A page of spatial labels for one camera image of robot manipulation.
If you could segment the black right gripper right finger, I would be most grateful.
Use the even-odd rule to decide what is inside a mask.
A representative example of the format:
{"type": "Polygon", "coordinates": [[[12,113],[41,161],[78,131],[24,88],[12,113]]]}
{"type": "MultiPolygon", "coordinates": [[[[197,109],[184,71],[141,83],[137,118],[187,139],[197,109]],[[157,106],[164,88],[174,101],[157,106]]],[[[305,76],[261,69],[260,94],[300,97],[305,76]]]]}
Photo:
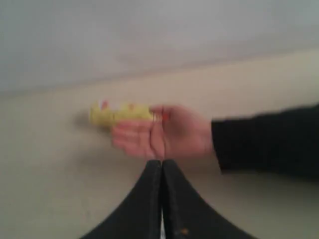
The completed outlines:
{"type": "Polygon", "coordinates": [[[167,239],[252,239],[210,207],[173,160],[162,162],[162,211],[167,239]]]}

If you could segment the person's open bare hand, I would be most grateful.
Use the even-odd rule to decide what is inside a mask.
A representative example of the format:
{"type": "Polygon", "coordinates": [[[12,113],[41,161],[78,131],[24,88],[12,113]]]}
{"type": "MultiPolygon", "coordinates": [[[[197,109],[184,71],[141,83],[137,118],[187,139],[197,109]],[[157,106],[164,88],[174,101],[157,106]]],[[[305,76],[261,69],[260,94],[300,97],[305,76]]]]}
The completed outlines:
{"type": "Polygon", "coordinates": [[[112,143],[130,156],[147,159],[200,157],[214,153],[211,122],[181,106],[150,109],[159,120],[128,120],[112,128],[112,143]]]}

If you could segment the black sleeved forearm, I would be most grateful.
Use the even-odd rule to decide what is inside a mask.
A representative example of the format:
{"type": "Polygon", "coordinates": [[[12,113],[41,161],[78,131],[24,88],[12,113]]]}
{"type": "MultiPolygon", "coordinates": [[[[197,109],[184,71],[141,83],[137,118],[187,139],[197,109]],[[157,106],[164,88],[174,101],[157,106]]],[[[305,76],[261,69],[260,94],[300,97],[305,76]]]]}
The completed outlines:
{"type": "Polygon", "coordinates": [[[319,107],[211,123],[222,171],[254,170],[319,178],[319,107]]]}

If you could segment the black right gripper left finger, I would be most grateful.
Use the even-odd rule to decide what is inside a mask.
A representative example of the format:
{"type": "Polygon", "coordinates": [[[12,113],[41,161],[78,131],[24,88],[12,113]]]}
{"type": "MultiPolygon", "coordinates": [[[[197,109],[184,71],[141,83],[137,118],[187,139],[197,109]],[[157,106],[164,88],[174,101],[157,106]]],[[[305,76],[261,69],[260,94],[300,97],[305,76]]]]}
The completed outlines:
{"type": "Polygon", "coordinates": [[[84,239],[159,239],[161,162],[149,160],[122,203],[84,239]]]}

